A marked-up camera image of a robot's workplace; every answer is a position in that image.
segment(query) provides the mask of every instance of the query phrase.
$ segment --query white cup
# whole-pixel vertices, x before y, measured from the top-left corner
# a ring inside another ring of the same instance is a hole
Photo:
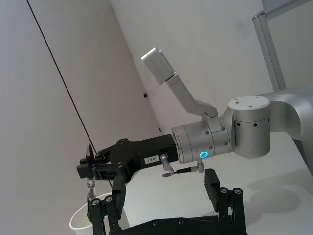
[[[103,194],[97,198],[103,200],[106,196],[109,195],[111,195],[111,193]],[[121,219],[118,221],[118,225],[121,227],[121,229],[127,229],[130,227],[124,208]],[[107,216],[104,218],[104,226],[106,228],[106,234],[109,234],[110,227]],[[93,235],[92,223],[87,218],[87,203],[78,209],[78,211],[73,215],[69,221],[69,227],[76,233],[76,235]]]

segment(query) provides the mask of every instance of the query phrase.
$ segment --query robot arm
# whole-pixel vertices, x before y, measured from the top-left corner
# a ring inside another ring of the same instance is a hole
[[[141,58],[159,84],[166,82],[185,110],[199,122],[172,128],[180,163],[223,153],[254,158],[270,151],[270,132],[284,131],[298,140],[312,140],[313,84],[278,93],[244,96],[217,109],[195,100],[162,52],[153,48]]]

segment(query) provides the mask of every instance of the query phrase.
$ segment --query blue light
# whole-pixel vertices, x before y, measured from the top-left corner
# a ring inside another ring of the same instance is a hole
[[[203,152],[201,152],[200,154],[199,154],[199,158],[206,158],[207,156],[209,156],[209,153],[208,152],[206,152],[206,151],[203,151]]]

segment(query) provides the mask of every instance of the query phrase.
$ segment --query black cable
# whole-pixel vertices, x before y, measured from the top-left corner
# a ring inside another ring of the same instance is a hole
[[[75,108],[75,110],[76,110],[76,113],[77,113],[77,115],[78,115],[78,117],[79,117],[79,119],[80,119],[80,122],[81,122],[81,124],[83,125],[83,128],[84,128],[84,130],[85,130],[85,132],[86,132],[86,134],[87,134],[87,136],[88,136],[88,139],[89,139],[89,141],[90,141],[90,143],[91,143],[91,145],[92,145],[92,148],[94,149],[95,152],[97,152],[96,149],[95,149],[95,147],[94,147],[94,145],[93,145],[93,143],[92,143],[92,141],[91,141],[91,138],[90,138],[90,136],[89,136],[89,134],[88,134],[88,131],[87,131],[87,129],[86,129],[84,123],[83,123],[83,120],[82,120],[82,118],[80,117],[80,114],[79,114],[79,112],[78,112],[78,110],[77,110],[77,108],[76,108],[76,105],[75,105],[75,103],[74,103],[74,100],[73,100],[71,94],[69,93],[69,90],[68,90],[68,88],[67,88],[67,85],[66,85],[66,83],[65,83],[65,80],[64,80],[64,78],[63,78],[63,76],[62,76],[62,74],[61,74],[61,71],[60,71],[60,69],[59,69],[59,66],[58,66],[58,64],[57,64],[57,62],[56,62],[56,60],[55,60],[55,58],[54,58],[54,56],[53,56],[53,54],[52,54],[52,51],[51,51],[51,49],[50,49],[50,47],[49,47],[49,44],[48,44],[47,40],[45,39],[45,35],[44,35],[44,33],[43,33],[43,31],[42,31],[42,29],[41,29],[39,23],[38,23],[38,20],[37,20],[35,14],[34,14],[34,11],[33,11],[32,7],[31,7],[29,1],[26,0],[26,2],[27,2],[27,4],[28,4],[28,6],[29,6],[29,9],[30,9],[31,13],[33,14],[33,17],[34,17],[34,19],[35,19],[35,21],[36,21],[36,23],[37,23],[37,26],[38,26],[38,28],[39,28],[39,30],[40,30],[40,32],[41,32],[41,35],[42,35],[42,37],[44,38],[45,44],[46,44],[46,46],[47,46],[47,48],[48,48],[48,50],[49,50],[49,52],[50,52],[50,55],[51,55],[52,60],[53,60],[53,62],[54,62],[54,64],[55,64],[55,67],[57,68],[57,70],[58,70],[58,72],[59,72],[59,75],[60,75],[60,77],[61,77],[61,79],[62,79],[62,81],[63,81],[63,84],[64,84],[64,86],[65,86],[65,88],[66,88],[66,90],[67,90],[67,94],[68,94],[70,100],[72,101],[72,104],[73,104],[73,106],[74,106],[74,108]]]

